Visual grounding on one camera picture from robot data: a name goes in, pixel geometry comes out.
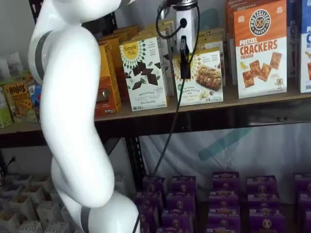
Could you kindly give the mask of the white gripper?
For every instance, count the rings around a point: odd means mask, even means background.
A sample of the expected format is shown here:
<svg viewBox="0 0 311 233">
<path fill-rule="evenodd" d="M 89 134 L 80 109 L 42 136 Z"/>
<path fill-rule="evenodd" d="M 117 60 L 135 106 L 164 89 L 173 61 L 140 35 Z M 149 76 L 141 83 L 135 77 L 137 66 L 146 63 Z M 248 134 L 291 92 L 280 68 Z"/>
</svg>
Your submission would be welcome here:
<svg viewBox="0 0 311 233">
<path fill-rule="evenodd" d="M 190 79 L 189 53 L 195 47 L 198 13 L 197 9 L 176 12 L 176 26 L 179 27 L 180 20 L 185 19 L 187 25 L 181 28 L 176 35 L 177 48 L 180 49 L 180 72 L 182 79 Z"/>
</svg>

